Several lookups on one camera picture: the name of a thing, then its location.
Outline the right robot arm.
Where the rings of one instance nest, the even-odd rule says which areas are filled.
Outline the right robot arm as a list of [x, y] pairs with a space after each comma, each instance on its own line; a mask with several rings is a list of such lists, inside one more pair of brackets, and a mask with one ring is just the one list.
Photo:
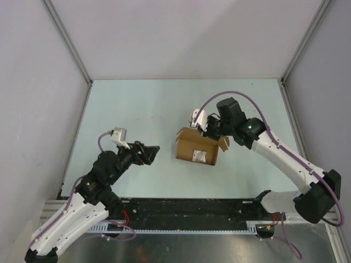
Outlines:
[[339, 212], [339, 222], [344, 223], [340, 199], [341, 176], [315, 166], [290, 150], [269, 128], [264, 117], [248, 118], [234, 98], [217, 103], [218, 114], [207, 114], [204, 108], [194, 110], [189, 119], [191, 126], [202, 136], [218, 141], [231, 136], [234, 141], [261, 155], [283, 172], [296, 186], [296, 191], [274, 192], [267, 190], [253, 206], [253, 214], [265, 220], [272, 213], [297, 213], [304, 220], [316, 224], [326, 222], [326, 214], [334, 207]]

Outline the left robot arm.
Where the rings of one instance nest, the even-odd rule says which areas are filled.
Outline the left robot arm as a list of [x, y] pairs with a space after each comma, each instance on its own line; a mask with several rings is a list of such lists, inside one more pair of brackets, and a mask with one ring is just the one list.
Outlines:
[[151, 165], [159, 150], [135, 141], [120, 146], [117, 153], [100, 153], [90, 172], [76, 180], [65, 204], [33, 233], [25, 262], [57, 262], [93, 225], [117, 218], [123, 205], [113, 184], [131, 165]]

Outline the brown cardboard box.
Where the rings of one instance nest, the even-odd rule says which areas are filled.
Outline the brown cardboard box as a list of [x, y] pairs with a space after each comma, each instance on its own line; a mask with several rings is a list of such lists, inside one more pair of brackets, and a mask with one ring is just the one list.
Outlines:
[[175, 140], [177, 143], [177, 149], [175, 157], [183, 161], [193, 162], [193, 151], [200, 150], [206, 151], [206, 165], [215, 166], [218, 159], [218, 152], [222, 150], [227, 151], [230, 146], [230, 141], [227, 136], [223, 136], [219, 141], [212, 140], [207, 137], [201, 136], [201, 134], [191, 128], [183, 127], [178, 133]]

